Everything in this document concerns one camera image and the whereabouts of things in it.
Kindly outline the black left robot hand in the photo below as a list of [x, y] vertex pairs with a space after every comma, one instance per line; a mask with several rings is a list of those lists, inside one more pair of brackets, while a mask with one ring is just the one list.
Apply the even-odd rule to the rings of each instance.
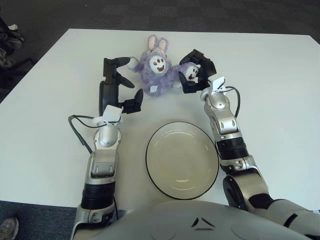
[[117, 68], [130, 62], [129, 57], [117, 57], [114, 59], [105, 58], [103, 60], [103, 77], [105, 80], [99, 84], [99, 115], [102, 116], [108, 105], [121, 108], [125, 114], [132, 114], [141, 111], [144, 92], [139, 89], [133, 99], [119, 102], [119, 86], [122, 85], [129, 89], [135, 85], [117, 72]]

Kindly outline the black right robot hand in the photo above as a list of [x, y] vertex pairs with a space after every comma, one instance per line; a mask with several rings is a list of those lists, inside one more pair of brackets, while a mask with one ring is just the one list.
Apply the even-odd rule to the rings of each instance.
[[217, 73], [214, 63], [211, 59], [204, 56], [204, 54], [196, 49], [188, 53], [179, 62], [179, 65], [184, 65], [188, 63], [193, 63], [195, 66], [200, 65], [199, 69], [194, 70], [195, 77], [197, 77], [197, 82], [189, 81], [185, 74], [179, 72], [179, 79], [182, 85], [182, 90], [184, 94], [196, 93], [197, 91], [202, 91], [210, 86], [209, 77]]

